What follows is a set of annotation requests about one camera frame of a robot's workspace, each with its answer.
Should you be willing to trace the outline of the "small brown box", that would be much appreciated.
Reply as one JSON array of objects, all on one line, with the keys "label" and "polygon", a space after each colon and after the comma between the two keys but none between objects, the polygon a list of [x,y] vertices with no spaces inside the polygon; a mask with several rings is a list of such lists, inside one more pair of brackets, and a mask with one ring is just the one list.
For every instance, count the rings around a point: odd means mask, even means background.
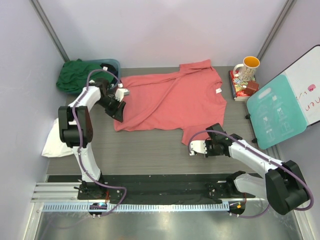
[{"label": "small brown box", "polygon": [[244,90],[244,94],[247,96],[252,96],[254,93],[256,93],[259,90],[259,84],[255,81],[248,81],[246,88]]}]

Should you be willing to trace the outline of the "whiteboard with black frame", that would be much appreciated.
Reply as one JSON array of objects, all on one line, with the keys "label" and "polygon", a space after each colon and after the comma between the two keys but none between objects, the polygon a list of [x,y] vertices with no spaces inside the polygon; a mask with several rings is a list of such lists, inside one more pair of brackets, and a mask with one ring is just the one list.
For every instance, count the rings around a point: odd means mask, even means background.
[{"label": "whiteboard with black frame", "polygon": [[290,84],[307,126],[320,122],[320,46],[317,44],[279,73]]}]

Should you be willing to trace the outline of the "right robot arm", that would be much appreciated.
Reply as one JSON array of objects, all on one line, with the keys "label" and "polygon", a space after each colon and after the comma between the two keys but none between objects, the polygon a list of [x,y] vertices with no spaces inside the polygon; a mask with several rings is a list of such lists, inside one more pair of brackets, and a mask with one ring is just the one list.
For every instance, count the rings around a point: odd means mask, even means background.
[{"label": "right robot arm", "polygon": [[244,163],[258,174],[255,177],[238,171],[230,175],[225,186],[230,197],[254,195],[267,200],[269,207],[280,215],[313,207],[314,196],[297,163],[284,162],[257,150],[239,135],[228,135],[218,123],[206,128],[205,133],[208,138],[197,142],[205,157],[224,155]]}]

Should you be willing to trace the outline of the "teal folding board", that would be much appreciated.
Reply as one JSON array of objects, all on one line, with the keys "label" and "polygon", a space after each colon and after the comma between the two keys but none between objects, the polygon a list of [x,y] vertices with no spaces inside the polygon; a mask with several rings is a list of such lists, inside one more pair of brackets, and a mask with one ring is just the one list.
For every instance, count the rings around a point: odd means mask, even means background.
[{"label": "teal folding board", "polygon": [[255,138],[265,150],[307,128],[307,120],[287,77],[278,75],[246,102]]}]

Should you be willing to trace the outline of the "aluminium rail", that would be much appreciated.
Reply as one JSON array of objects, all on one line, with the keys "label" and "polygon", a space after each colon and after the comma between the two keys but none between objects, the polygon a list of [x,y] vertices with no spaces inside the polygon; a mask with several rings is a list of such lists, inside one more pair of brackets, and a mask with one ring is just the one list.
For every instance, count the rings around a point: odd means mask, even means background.
[{"label": "aluminium rail", "polygon": [[76,175],[53,175],[36,184],[32,201],[98,201],[137,206],[222,205],[224,200],[261,198],[263,188],[238,190],[225,174],[106,175],[107,188]]}]

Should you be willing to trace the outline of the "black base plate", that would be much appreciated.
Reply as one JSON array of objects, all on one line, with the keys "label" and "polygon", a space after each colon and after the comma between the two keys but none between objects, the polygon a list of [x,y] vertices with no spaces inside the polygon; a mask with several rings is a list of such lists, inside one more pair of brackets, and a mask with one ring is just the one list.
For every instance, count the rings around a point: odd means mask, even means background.
[{"label": "black base plate", "polygon": [[131,205],[218,204],[223,199],[253,198],[240,193],[227,181],[229,174],[104,175],[107,189],[102,199]]}]

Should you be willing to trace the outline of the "pink t-shirt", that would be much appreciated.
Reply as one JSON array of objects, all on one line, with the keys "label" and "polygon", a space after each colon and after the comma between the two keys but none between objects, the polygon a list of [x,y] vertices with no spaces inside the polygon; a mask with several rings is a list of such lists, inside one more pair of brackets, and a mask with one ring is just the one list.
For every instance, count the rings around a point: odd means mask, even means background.
[{"label": "pink t-shirt", "polygon": [[114,122],[117,132],[181,129],[187,145],[190,139],[205,140],[206,128],[224,123],[222,79],[209,59],[181,64],[173,73],[127,76],[122,83],[130,93],[123,121]]}]

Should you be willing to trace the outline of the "dark navy t-shirt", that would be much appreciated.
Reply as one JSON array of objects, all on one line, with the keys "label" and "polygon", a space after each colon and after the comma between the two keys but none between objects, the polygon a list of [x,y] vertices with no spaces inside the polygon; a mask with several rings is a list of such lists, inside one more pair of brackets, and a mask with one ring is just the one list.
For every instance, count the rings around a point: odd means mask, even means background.
[{"label": "dark navy t-shirt", "polygon": [[107,68],[108,72],[110,72],[110,73],[114,74],[116,77],[118,77],[118,70],[112,64],[101,63],[100,67],[101,68]]}]

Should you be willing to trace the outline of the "folded white t-shirt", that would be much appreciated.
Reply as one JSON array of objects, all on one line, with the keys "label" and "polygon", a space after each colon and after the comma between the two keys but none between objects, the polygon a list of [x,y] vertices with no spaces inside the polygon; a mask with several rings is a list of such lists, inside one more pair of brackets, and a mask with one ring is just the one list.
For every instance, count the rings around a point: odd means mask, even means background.
[{"label": "folded white t-shirt", "polygon": [[46,158],[61,158],[73,155],[70,147],[60,139],[59,120],[56,118],[47,136],[41,155]]}]

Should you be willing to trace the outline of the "white mug orange inside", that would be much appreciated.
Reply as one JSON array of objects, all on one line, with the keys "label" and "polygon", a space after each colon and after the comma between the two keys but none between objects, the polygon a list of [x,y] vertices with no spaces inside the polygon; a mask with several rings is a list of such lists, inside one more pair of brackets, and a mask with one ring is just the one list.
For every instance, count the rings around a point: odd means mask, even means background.
[{"label": "white mug orange inside", "polygon": [[244,82],[249,82],[253,79],[257,68],[260,66],[260,60],[255,56],[247,56],[243,62],[237,64],[233,68],[233,76]]}]

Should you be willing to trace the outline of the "red book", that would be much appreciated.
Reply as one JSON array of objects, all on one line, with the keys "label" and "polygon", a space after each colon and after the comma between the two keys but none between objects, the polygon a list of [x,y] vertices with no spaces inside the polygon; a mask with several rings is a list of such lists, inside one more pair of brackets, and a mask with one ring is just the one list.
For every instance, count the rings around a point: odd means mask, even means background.
[{"label": "red book", "polygon": [[259,89],[259,84],[256,82],[255,77],[251,81],[242,81],[234,76],[232,70],[230,70],[228,74],[231,93],[235,101],[246,102],[253,95],[253,93],[246,94],[248,85],[250,85],[254,91]]}]

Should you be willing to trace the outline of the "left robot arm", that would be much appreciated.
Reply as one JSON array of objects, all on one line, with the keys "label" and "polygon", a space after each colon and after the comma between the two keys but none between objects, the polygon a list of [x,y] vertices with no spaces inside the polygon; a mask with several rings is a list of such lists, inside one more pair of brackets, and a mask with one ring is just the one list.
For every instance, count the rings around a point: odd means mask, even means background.
[{"label": "left robot arm", "polygon": [[126,105],[124,98],[129,94],[123,84],[113,85],[100,78],[89,81],[72,103],[58,109],[59,138],[71,148],[81,171],[80,185],[75,188],[79,200],[100,200],[108,191],[92,149],[94,130],[90,111],[98,104],[108,116],[121,123]]}]

